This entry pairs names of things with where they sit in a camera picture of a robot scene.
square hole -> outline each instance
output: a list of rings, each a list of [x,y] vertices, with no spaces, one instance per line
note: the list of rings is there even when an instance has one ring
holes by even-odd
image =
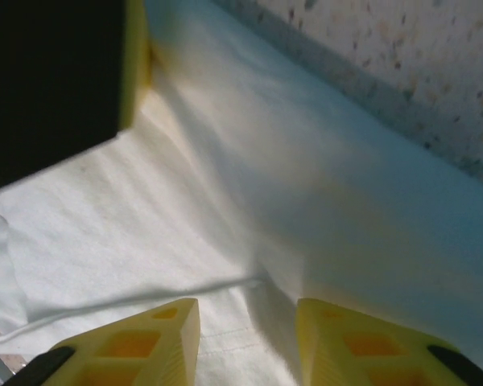
[[[108,358],[146,358],[161,335],[152,331],[122,331],[113,335],[96,356]]]
[[[152,315],[154,319],[172,319],[177,315],[176,308],[169,308],[168,310],[158,312],[156,315]]]
[[[131,386],[138,373],[139,368],[89,367],[78,376],[75,386]]]
[[[344,334],[345,345],[355,356],[401,355],[403,351],[384,334],[356,332]]]
[[[374,386],[433,386],[433,383],[414,368],[373,368],[367,371]]]

black rubber pad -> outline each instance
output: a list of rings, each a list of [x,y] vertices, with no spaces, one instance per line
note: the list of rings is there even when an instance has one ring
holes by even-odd
[[[483,370],[466,356],[435,345],[427,349],[468,386],[483,386]]]
[[[59,347],[36,356],[4,386],[41,386],[75,353],[71,347]]]

speckled wall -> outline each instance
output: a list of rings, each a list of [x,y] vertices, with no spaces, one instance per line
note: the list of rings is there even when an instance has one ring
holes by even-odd
[[[483,181],[483,0],[215,0]]]

white fabric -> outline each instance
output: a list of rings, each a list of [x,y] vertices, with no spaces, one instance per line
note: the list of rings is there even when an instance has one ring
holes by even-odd
[[[483,186],[210,2],[153,11],[171,66],[135,127],[0,192],[0,353],[197,296],[197,384],[297,384],[314,297],[483,367]]]

yellow plastic part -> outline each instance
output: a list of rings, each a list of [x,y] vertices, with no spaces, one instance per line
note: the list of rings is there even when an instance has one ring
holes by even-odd
[[[43,386],[191,386],[199,350],[196,299],[180,299],[64,340],[73,356]]]
[[[120,129],[132,126],[151,85],[151,45],[143,0],[126,0]]]
[[[296,315],[304,386],[465,386],[428,350],[445,341],[315,299]]]

